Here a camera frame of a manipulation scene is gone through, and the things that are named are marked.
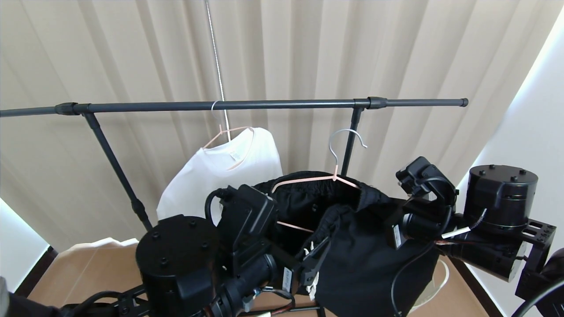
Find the bolt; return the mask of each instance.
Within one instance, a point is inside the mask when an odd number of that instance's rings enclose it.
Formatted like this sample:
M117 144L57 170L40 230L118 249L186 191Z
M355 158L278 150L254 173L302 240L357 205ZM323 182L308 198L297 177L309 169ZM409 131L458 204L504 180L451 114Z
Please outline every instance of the bolt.
M169 264L169 260L167 258L161 258L161 267L165 268Z

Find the silver metal hook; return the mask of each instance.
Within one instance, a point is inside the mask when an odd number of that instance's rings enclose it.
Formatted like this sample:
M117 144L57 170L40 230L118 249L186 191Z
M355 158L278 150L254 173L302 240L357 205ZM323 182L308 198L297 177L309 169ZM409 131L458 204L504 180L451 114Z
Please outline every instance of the silver metal hook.
M218 103L218 102L220 102L220 101L221 101L221 100L216 100L216 101L214 101L214 103L211 104L211 109L210 109L211 115L215 118L215 120L216 120L217 123L219 124L219 131L222 130L222 128L221 128L221 119L218 118L218 117L216 117L216 116L213 114L213 107L215 106L216 103Z
M343 131L349 131L349 132L352 132L352 133L356 134L356 136L358 136L358 138L359 138L359 140L360 140L360 144L361 144L363 147L365 147L365 148L368 147L368 146L366 146L366 145L364 144L364 142L362 141L362 137L360 136L360 134L358 134L358 132L356 132L356 131L353 130L353 129L341 129L341 130L339 130L339 131L333 132L333 134L331 134L331 136L329 137L329 151L331 151L331 154L335 157L335 165L339 165L339 159L338 159L338 157L337 157L337 154L335 154L335 151L333 150L333 147L331 146L331 142L333 142L333 138L335 137L335 134L337 134L337 133L339 133L339 132L343 132Z

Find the clothes rack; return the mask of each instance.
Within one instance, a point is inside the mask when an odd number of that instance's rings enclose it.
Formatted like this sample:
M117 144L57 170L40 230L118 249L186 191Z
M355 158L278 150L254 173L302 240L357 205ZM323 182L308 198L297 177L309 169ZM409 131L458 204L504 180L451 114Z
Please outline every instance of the clothes rack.
M35 115L82 115L94 132L109 163L116 173L121 185L131 201L131 208L147 231L152 229L151 222L145 211L143 203L137 198L131 184L127 180L108 140L102 132L102 127L96 119L97 112L152 112L152 111L206 111L211 110L214 102L150 102L150 103L62 103L53 107L22 108L0 110L1 117L20 117ZM429 107L453 106L466 107L468 99L386 99L381 97L367 97L363 99L325 99L325 100L251 100L251 101L220 101L216 102L215 110L242 110L242 109L323 109L323 108L352 108L350 129L356 130L362 112L370 109L386 107ZM353 152L355 134L350 132L343 157L341 175L346 176L349 169L350 157ZM319 305L300 307L300 310L316 310L318 316L324 317L325 311Z

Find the white shirt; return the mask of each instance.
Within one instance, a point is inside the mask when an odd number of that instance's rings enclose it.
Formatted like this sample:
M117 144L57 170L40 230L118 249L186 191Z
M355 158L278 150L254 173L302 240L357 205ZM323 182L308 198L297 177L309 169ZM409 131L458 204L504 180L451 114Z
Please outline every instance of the white shirt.
M280 176L280 156L272 134L260 127L245 129L228 143L200 148L162 193L157 215L159 219L178 214L205 218L205 200L212 191L228 185L252 186ZM217 224L219 198L212 202L211 214Z

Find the curtain fold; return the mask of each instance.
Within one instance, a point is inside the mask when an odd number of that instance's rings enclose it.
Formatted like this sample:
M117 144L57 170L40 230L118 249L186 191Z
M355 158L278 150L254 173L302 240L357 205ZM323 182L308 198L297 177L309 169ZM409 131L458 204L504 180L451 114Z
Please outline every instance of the curtain fold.
M417 156L458 183L531 68L562 1L209 2L226 100L468 98L362 114L349 176L401 196ZM204 1L0 2L0 107L221 99ZM272 132L285 173L332 171L352 109L228 111ZM209 111L97 115L149 218L217 133ZM342 160L347 134L335 138ZM0 120L0 196L58 251L143 226L81 117Z

